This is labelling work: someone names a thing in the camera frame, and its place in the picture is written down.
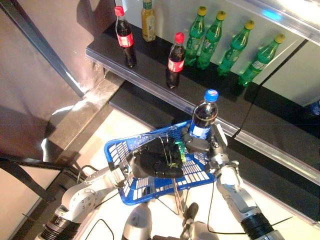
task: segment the white floor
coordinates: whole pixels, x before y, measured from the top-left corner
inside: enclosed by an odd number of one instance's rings
[[[46,189],[60,171],[21,166],[41,187]],[[0,169],[0,239],[8,239],[39,197],[18,179]]]
[[[90,164],[97,169],[107,166],[107,160],[103,151],[103,147],[109,140],[124,138],[148,132],[150,129],[131,117],[113,110],[108,118],[99,127],[96,133],[90,138],[86,145],[81,149],[81,157],[77,163],[80,166]],[[86,169],[87,174],[91,173],[90,169]],[[307,224],[297,216],[290,213],[287,209],[279,206],[274,200],[262,194],[256,188],[246,185],[247,191],[252,195],[256,203],[261,208],[264,215],[270,223],[276,223],[287,217],[293,218],[276,225],[274,228],[279,230],[286,240],[316,240],[320,239],[320,230]],[[110,193],[106,198],[115,194],[117,190]],[[196,202],[199,205],[199,211],[195,218],[196,221],[207,222],[208,211],[211,200],[212,184],[202,185],[192,188],[189,191],[187,205]],[[160,199],[167,205],[175,209],[175,202],[172,196],[162,196]],[[114,233],[114,239],[121,239],[125,222],[136,206],[128,206],[122,203],[119,195],[104,203],[99,210],[95,210],[82,225],[77,239],[94,240],[94,239],[112,239],[112,235],[103,222],[98,222],[91,234],[92,229],[98,219],[104,219]],[[163,237],[179,238],[182,232],[182,218],[176,216],[167,209],[158,200],[153,200],[149,204],[152,212],[152,234]],[[226,202],[217,189],[214,191],[212,202],[211,216],[209,225],[216,232],[243,232],[240,224],[235,220]],[[247,240],[246,235],[219,235],[220,240]]]

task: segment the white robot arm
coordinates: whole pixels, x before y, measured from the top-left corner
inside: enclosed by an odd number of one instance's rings
[[[105,167],[88,176],[82,183],[69,188],[62,197],[61,205],[55,210],[36,240],[72,240],[87,215],[102,199],[124,181],[133,177],[127,161],[113,170]]]
[[[238,172],[238,162],[230,161],[227,152],[227,139],[219,125],[211,128],[211,139],[192,138],[188,128],[181,130],[183,141],[189,152],[207,152],[205,168],[216,177],[216,186],[227,202],[229,209],[241,224],[251,240],[284,240],[274,230],[262,214],[251,195],[242,188],[243,180]]]

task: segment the soda bottle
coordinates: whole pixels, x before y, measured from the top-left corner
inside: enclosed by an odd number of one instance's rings
[[[130,24],[124,17],[125,12],[122,6],[116,6],[114,11],[116,15],[115,32],[123,50],[124,62],[128,67],[133,68],[137,64],[137,59]]]
[[[310,120],[320,116],[320,99],[303,108],[303,119]]]
[[[206,7],[200,6],[198,8],[198,13],[196,19],[190,27],[189,39],[186,43],[185,50],[185,65],[192,66],[197,57],[198,48],[201,44],[201,38],[205,33],[205,15]]]
[[[202,70],[209,66],[210,59],[216,50],[218,42],[220,41],[222,34],[222,22],[224,21],[225,17],[226,13],[224,11],[218,11],[214,23],[211,25],[205,35],[201,53],[197,60],[197,67]]]
[[[246,87],[252,80],[266,67],[275,57],[277,48],[285,40],[285,35],[279,34],[267,46],[261,48],[255,56],[253,62],[247,67],[245,72],[239,77],[238,84]]]
[[[223,61],[217,69],[219,76],[226,76],[230,72],[230,69],[238,60],[241,52],[247,46],[249,33],[254,28],[254,26],[254,21],[247,21],[244,25],[243,30],[233,37],[230,48],[228,49],[228,51],[226,51]]]
[[[143,0],[141,10],[142,36],[146,42],[156,39],[155,10],[152,8],[152,0]]]
[[[218,95],[216,90],[207,90],[204,94],[204,100],[194,108],[192,122],[189,127],[189,134],[192,137],[207,138],[210,126],[215,122],[218,114],[216,104]]]
[[[173,89],[179,85],[180,72],[184,67],[185,48],[183,46],[185,35],[183,32],[177,32],[174,38],[174,44],[171,47],[168,66],[166,69],[166,85]]]

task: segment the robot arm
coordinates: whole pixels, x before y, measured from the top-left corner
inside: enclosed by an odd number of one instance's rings
[[[36,240],[72,240],[87,215],[115,188],[133,177],[130,165],[124,161],[113,170],[105,167],[88,176],[85,181],[69,188],[61,205],[38,234]]]
[[[177,167],[170,167],[168,161]],[[108,193],[123,187],[125,180],[133,176],[180,178],[183,176],[181,167],[179,147],[173,139],[163,142],[156,138],[145,143],[132,151],[119,165],[96,171],[84,182],[68,189],[62,197],[61,205],[36,240],[72,240],[87,215]]]
[[[251,240],[284,240],[262,214],[250,194],[242,188],[243,180],[238,172],[238,162],[230,161],[227,154],[227,139],[219,124],[211,128],[209,141],[195,139],[188,128],[181,131],[189,152],[207,152],[206,171],[216,177],[216,186],[227,202],[229,209]]]

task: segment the green plastic bottle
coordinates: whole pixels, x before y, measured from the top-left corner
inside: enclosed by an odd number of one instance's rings
[[[275,57],[277,48],[285,40],[285,35],[279,34],[267,46],[261,48],[255,56],[253,62],[247,67],[245,72],[239,77],[238,84],[246,87],[252,80],[266,67]]]
[[[205,15],[207,9],[205,6],[198,8],[196,19],[190,27],[188,42],[186,43],[184,65],[192,66],[197,60],[198,48],[201,44],[201,38],[205,33]]]
[[[225,17],[226,13],[224,11],[218,11],[214,23],[211,25],[205,35],[201,53],[197,60],[197,67],[202,70],[209,66],[210,59],[216,50],[218,42],[220,41],[222,34],[222,22],[224,21]]]
[[[223,61],[217,69],[219,76],[226,76],[230,72],[230,69],[238,60],[241,52],[247,46],[249,33],[254,28],[254,26],[254,21],[247,21],[244,25],[243,30],[233,37],[230,48],[228,49],[228,51],[226,51]]]

